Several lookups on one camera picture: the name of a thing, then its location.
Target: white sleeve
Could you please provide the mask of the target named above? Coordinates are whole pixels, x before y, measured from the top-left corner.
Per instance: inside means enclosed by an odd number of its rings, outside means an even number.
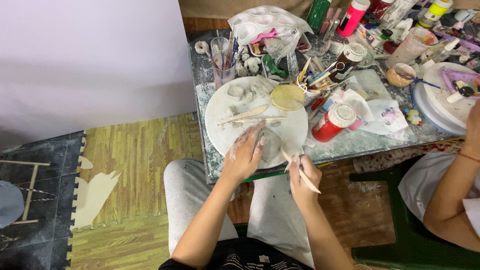
[[[480,198],[463,199],[463,207],[470,223],[472,223],[473,229],[480,236]]]

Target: white backdrop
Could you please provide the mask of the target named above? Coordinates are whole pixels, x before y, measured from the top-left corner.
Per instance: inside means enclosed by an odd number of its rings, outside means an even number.
[[[191,111],[177,0],[0,0],[0,149]]]

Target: hand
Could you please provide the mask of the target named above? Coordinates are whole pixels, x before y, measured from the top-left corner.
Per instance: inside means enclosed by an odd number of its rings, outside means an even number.
[[[234,181],[239,185],[257,169],[264,151],[264,138],[255,144],[258,133],[265,127],[265,120],[245,130],[233,143],[225,155],[220,177]]]
[[[292,159],[292,162],[290,163],[290,188],[292,190],[292,196],[300,211],[304,211],[306,208],[318,205],[318,193],[310,190],[304,180],[301,180],[299,174],[300,168],[303,169],[303,172],[317,188],[320,184],[320,179],[322,178],[322,171],[315,167],[308,156],[301,156],[299,159]]]
[[[473,106],[468,115],[467,138],[461,152],[480,160],[480,102]]]

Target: green paint bottle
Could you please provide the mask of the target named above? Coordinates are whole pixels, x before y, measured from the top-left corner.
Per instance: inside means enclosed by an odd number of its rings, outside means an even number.
[[[315,33],[320,31],[328,8],[332,0],[313,0],[312,7],[308,12],[307,23]]]

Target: paint-splattered table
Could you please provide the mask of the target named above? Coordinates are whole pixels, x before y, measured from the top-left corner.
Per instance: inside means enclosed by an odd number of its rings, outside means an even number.
[[[220,36],[227,37],[229,30],[219,30],[219,33]],[[306,54],[312,57],[316,56],[323,66],[327,66],[336,60],[336,56],[330,53],[321,54],[319,47],[321,45],[322,36],[322,34],[311,35],[310,33],[307,33],[307,37],[312,44],[312,48],[306,52]],[[204,149],[205,173],[207,175],[207,181],[209,184],[214,184],[220,176],[223,167],[223,157],[210,142],[205,129],[204,116],[206,106],[210,100],[210,97],[215,92],[212,65],[209,63],[209,60],[205,54],[198,54],[195,51],[194,45],[197,41],[207,41],[210,43],[210,40],[213,37],[216,37],[216,30],[187,34],[194,91],[197,102],[197,112],[200,124],[200,135],[202,139],[202,147]],[[335,39],[338,41],[343,41],[344,43],[347,42],[346,39],[339,37],[338,35],[335,36]],[[379,60],[379,63],[380,67],[384,71],[387,71],[385,61]],[[401,109],[413,108],[410,92],[413,90],[414,84],[406,87],[391,86],[384,79],[378,66],[371,66],[369,69],[372,69],[377,73],[387,92],[393,99],[398,101]],[[305,154],[311,157],[315,164],[322,164],[336,160],[349,159],[372,153],[384,152],[414,145],[428,144],[454,138],[452,135],[438,130],[433,124],[428,122],[423,115],[421,115],[421,118],[424,120],[422,126],[410,125],[411,130],[407,131],[411,134],[409,141],[391,139],[362,130],[356,130],[352,133],[343,133],[328,143],[320,144],[319,142],[316,142],[315,147],[304,147],[304,151]],[[283,173],[284,170],[285,164],[270,169],[257,170],[248,180],[255,180]]]

